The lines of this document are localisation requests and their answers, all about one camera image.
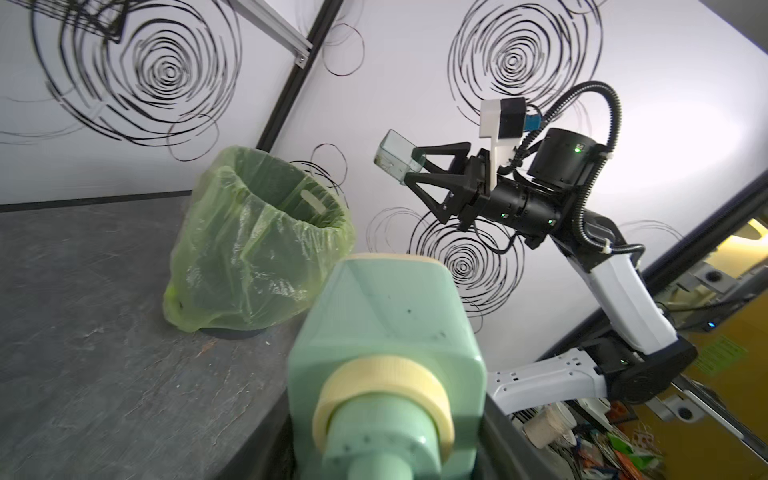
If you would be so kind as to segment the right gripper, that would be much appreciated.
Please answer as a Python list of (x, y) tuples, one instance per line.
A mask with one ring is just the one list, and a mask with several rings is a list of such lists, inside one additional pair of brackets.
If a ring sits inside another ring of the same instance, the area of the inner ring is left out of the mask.
[[(484, 219), (514, 228), (516, 183), (491, 171), (487, 150), (469, 156), (470, 149), (470, 142), (414, 147), (413, 160), (428, 173), (407, 173), (404, 184), (442, 224), (456, 218), (458, 229), (468, 231), (477, 219)], [(443, 169), (429, 156), (450, 156), (451, 163)], [(435, 198), (424, 185), (445, 190), (445, 196)]]

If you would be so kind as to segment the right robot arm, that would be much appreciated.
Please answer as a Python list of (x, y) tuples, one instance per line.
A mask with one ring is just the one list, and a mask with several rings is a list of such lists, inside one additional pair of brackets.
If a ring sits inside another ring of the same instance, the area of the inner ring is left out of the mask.
[(551, 239), (607, 315), (612, 334), (563, 354), (490, 376), (490, 395), (505, 414), (586, 398), (643, 404), (666, 390), (695, 359), (647, 290), (640, 244), (625, 240), (587, 200), (618, 143), (616, 91), (579, 83), (527, 125), (522, 97), (486, 100), (480, 134), (489, 149), (467, 142), (411, 146), (400, 181), (441, 223), (460, 230), (478, 219), (511, 228), (530, 248)]

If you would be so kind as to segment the yellow green pencil sharpener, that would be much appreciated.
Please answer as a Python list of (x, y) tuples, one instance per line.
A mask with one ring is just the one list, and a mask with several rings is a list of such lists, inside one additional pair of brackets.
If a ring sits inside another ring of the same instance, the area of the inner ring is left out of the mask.
[(487, 370), (449, 270), (415, 255), (340, 261), (288, 359), (299, 479), (467, 479)]

